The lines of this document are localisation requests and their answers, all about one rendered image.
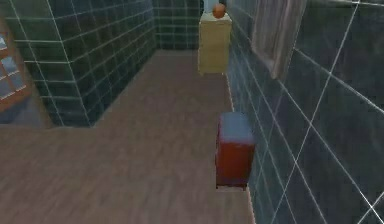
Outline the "pale yellow wooden cabinet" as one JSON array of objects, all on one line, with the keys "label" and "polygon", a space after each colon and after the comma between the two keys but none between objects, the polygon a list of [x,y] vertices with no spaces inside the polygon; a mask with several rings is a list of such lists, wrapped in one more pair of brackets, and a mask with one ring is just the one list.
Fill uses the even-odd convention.
[{"label": "pale yellow wooden cabinet", "polygon": [[199,21],[198,72],[201,75],[225,73],[229,61],[232,20],[225,13],[215,18],[203,13]]}]

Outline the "red cabinet with grey top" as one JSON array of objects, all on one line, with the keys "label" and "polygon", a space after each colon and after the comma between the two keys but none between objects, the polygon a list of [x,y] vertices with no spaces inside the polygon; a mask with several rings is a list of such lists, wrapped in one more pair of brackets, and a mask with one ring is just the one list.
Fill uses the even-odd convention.
[{"label": "red cabinet with grey top", "polygon": [[246,190],[256,142],[247,117],[240,112],[225,112],[219,117],[216,137],[216,187]]}]

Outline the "orange basketball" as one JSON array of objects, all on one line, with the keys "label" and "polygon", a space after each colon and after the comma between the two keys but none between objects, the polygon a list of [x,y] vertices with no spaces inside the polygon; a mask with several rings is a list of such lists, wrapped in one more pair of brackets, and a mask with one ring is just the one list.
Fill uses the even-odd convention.
[{"label": "orange basketball", "polygon": [[217,3],[212,9],[212,15],[217,18],[223,18],[226,13],[226,6],[222,3]]}]

